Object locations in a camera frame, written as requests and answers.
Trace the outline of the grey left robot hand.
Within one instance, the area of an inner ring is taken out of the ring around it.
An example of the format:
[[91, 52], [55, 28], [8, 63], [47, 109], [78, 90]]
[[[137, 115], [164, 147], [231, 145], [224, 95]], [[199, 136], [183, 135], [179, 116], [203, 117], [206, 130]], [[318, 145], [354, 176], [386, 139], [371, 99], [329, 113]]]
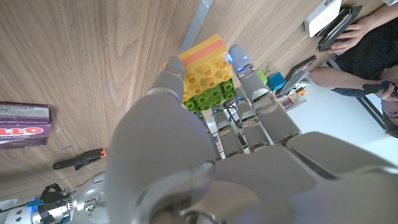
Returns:
[[332, 136], [302, 133], [266, 90], [243, 49], [228, 55], [250, 153], [218, 148], [182, 107], [172, 57], [116, 126], [106, 163], [113, 223], [396, 223], [397, 167]]

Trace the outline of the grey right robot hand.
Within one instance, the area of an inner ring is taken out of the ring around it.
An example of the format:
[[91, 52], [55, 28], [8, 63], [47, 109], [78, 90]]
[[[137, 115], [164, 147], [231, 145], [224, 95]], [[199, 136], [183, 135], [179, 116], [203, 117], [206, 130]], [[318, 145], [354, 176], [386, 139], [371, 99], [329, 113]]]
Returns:
[[109, 223], [104, 187], [105, 172], [101, 172], [76, 188], [76, 209], [84, 210], [90, 223]]

